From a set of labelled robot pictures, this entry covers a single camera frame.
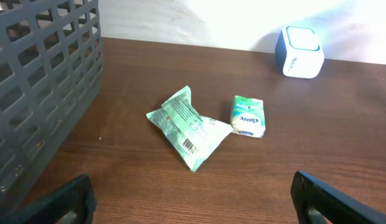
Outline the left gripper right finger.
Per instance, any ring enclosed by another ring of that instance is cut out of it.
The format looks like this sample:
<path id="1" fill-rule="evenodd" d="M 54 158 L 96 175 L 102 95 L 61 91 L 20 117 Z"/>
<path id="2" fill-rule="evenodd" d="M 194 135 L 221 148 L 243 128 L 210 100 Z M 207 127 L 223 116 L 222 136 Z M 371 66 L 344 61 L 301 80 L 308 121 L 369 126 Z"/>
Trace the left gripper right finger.
<path id="1" fill-rule="evenodd" d="M 303 172 L 294 174 L 291 198 L 300 223 L 386 223 L 386 215 Z"/>

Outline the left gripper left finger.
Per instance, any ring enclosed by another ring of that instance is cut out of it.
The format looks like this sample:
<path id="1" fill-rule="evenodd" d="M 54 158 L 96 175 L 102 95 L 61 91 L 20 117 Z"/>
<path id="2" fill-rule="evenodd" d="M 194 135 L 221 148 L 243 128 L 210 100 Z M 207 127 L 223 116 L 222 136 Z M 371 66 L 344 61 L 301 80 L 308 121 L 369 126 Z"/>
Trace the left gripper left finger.
<path id="1" fill-rule="evenodd" d="M 82 174 L 28 206 L 1 216 L 0 223 L 89 224 L 96 207 L 90 178 Z"/>

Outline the small teal tissue pack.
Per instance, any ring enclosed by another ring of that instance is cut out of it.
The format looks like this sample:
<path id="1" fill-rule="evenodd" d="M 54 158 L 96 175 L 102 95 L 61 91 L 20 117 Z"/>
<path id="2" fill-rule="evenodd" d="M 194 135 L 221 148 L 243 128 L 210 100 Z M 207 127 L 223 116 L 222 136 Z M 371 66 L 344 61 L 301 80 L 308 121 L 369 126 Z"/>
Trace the small teal tissue pack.
<path id="1" fill-rule="evenodd" d="M 266 130 L 263 101 L 235 95 L 230 125 L 234 134 L 262 138 Z"/>

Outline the teal wet wipe pouch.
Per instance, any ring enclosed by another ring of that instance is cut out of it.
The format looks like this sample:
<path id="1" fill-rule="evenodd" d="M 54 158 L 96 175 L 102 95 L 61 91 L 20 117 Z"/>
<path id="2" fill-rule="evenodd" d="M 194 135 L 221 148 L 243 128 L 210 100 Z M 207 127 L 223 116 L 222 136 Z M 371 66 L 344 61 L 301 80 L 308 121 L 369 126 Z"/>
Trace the teal wet wipe pouch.
<path id="1" fill-rule="evenodd" d="M 195 172 L 233 131 L 231 125 L 201 116 L 192 106 L 192 93 L 185 86 L 166 100 L 161 108 L 146 114 Z"/>

